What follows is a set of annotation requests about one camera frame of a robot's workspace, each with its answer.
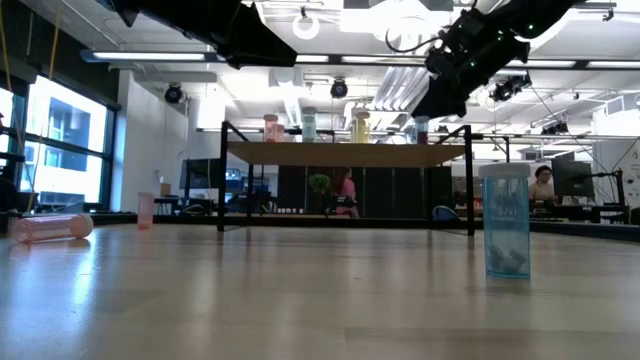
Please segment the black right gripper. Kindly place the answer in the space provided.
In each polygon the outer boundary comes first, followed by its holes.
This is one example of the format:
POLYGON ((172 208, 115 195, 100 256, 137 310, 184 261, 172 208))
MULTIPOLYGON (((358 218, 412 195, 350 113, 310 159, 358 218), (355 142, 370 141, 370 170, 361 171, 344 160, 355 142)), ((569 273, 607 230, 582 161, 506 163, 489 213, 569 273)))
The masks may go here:
POLYGON ((438 33, 440 46, 429 50, 428 90, 412 112, 413 117, 441 118, 467 114, 469 94, 512 60, 528 61, 530 44, 513 31, 489 25, 451 25, 438 33))

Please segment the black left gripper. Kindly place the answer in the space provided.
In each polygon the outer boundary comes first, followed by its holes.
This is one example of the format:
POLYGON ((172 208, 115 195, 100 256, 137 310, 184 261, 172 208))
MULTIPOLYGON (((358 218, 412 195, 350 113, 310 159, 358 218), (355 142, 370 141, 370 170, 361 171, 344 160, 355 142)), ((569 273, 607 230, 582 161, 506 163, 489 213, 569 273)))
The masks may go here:
POLYGON ((241 0, 139 0, 139 11, 185 37, 219 48, 235 69, 293 67, 298 53, 241 0))

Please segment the small clear vial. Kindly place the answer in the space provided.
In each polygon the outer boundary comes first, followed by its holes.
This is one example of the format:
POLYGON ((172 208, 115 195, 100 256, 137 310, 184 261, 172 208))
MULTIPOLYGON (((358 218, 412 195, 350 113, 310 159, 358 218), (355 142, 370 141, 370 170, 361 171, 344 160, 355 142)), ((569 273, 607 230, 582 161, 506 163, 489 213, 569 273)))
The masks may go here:
POLYGON ((316 137, 316 115, 315 107, 304 107, 302 109, 302 141, 313 143, 316 137))

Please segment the blue bottle with white pills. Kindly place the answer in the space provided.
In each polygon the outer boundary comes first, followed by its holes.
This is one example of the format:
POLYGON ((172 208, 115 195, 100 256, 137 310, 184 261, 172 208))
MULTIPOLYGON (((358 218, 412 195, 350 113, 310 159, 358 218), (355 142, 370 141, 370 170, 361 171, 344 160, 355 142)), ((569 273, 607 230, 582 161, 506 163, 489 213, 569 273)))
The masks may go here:
POLYGON ((495 163, 479 168, 488 276, 530 278, 530 171, 524 163, 495 163))

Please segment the black cabinet row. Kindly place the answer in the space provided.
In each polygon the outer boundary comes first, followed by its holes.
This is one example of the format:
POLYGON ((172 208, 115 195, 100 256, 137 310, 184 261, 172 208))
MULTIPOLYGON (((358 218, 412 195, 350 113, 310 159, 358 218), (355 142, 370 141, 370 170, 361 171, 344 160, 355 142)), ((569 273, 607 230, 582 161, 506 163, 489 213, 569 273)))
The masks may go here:
MULTIPOLYGON (((278 207, 319 215, 308 179, 324 174, 331 179, 327 211, 331 209, 332 180, 337 167, 281 166, 278 169, 278 207)), ((351 167, 361 218, 421 219, 437 205, 454 204, 453 176, 449 167, 351 167)))

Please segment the long ceiling light bar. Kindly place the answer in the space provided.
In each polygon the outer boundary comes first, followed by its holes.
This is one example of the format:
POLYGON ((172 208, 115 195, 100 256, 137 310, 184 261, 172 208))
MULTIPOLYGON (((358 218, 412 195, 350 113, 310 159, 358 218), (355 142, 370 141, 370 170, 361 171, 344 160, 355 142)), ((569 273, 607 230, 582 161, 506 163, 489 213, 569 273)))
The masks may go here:
MULTIPOLYGON (((81 57, 87 62, 151 62, 151 63, 223 63, 224 59, 213 52, 132 52, 82 50, 81 57)), ((339 55, 302 54, 295 65, 333 66, 400 66, 420 67, 425 58, 413 55, 339 55)), ((565 60, 530 59, 509 62, 506 69, 577 70, 577 71, 640 71, 640 60, 565 60)))

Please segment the person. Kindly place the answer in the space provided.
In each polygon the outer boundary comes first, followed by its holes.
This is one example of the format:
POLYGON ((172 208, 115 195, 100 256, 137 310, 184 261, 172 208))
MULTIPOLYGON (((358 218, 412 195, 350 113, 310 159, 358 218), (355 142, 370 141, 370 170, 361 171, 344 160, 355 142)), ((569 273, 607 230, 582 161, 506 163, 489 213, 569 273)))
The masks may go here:
POLYGON ((337 215, 348 215, 351 218, 358 218, 358 208, 356 202, 356 187, 351 178, 351 169, 348 167, 337 167, 332 180, 332 195, 345 197, 352 203, 352 206, 335 207, 337 215))
POLYGON ((529 199, 535 201, 553 201, 557 199, 551 184, 552 169, 543 165, 536 169, 535 181, 529 185, 529 199))

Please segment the black computer monitor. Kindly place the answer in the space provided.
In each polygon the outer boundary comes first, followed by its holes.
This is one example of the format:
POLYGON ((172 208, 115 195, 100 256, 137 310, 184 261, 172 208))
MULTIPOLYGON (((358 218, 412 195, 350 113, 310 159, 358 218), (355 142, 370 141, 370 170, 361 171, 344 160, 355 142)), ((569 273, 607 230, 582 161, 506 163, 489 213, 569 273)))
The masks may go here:
POLYGON ((221 184, 219 158, 189 159, 182 162, 180 188, 184 189, 189 180, 190 189, 215 189, 221 184))
POLYGON ((594 197, 591 165, 560 158, 552 160, 555 194, 566 197, 594 197))

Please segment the small green tree plant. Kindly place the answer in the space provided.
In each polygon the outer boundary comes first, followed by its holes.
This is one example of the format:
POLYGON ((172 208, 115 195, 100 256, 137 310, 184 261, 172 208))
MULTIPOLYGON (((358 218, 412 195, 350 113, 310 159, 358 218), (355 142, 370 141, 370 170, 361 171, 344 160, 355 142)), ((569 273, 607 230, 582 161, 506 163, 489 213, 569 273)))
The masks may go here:
POLYGON ((315 210, 319 215, 327 214, 327 201, 331 193, 331 179, 324 174, 314 174, 308 179, 315 200, 315 210))

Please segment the wooden shelf black frame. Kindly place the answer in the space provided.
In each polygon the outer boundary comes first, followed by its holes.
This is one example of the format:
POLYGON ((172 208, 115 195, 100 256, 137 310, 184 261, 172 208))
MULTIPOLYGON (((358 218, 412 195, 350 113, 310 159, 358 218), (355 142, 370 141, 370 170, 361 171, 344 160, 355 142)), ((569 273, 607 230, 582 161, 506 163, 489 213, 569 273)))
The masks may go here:
POLYGON ((473 159, 472 143, 483 137, 474 133, 469 125, 463 125, 451 133, 442 135, 434 145, 374 145, 341 143, 285 143, 251 142, 239 129, 225 121, 220 130, 220 165, 226 171, 227 158, 233 155, 253 167, 255 165, 316 166, 316 167, 362 167, 362 168, 431 168, 450 161, 457 156, 465 160, 466 211, 465 220, 437 222, 425 219, 356 219, 340 220, 324 216, 284 220, 282 217, 252 218, 248 209, 244 217, 226 217, 226 206, 219 201, 217 229, 223 231, 227 225, 264 227, 329 227, 371 229, 426 229, 462 230, 474 236, 483 228, 476 219, 473 208, 473 159))

